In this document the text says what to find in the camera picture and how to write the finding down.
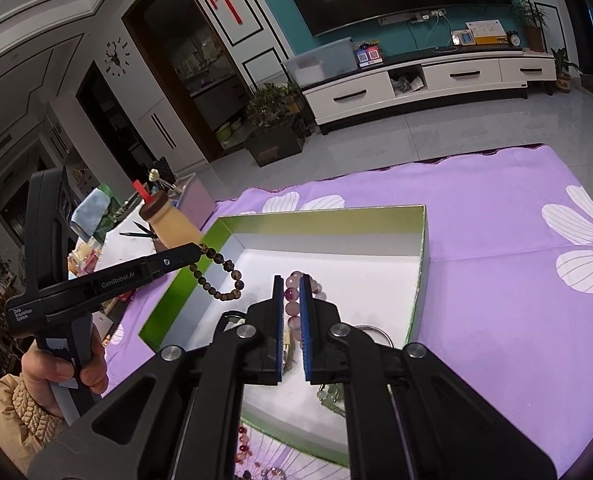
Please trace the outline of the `beige knit sleeve forearm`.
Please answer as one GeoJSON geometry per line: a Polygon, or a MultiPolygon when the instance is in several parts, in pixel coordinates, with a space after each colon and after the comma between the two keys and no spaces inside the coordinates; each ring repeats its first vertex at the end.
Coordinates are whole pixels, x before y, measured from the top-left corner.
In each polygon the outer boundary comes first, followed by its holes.
{"type": "Polygon", "coordinates": [[[34,457],[68,428],[28,392],[22,376],[8,374],[0,380],[0,447],[24,474],[34,457]]]}

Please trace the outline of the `person's left hand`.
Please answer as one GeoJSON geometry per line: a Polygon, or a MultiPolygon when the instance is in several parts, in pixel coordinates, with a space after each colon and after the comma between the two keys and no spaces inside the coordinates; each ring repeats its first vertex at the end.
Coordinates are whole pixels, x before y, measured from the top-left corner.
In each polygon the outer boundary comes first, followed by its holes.
{"type": "MultiPolygon", "coordinates": [[[[93,393],[103,394],[108,388],[106,357],[96,326],[91,333],[92,360],[80,372],[80,380],[93,393]]],[[[63,417],[50,384],[67,382],[74,377],[74,367],[68,361],[40,350],[36,342],[25,352],[22,358],[22,377],[27,391],[34,401],[51,415],[63,417]]]]}

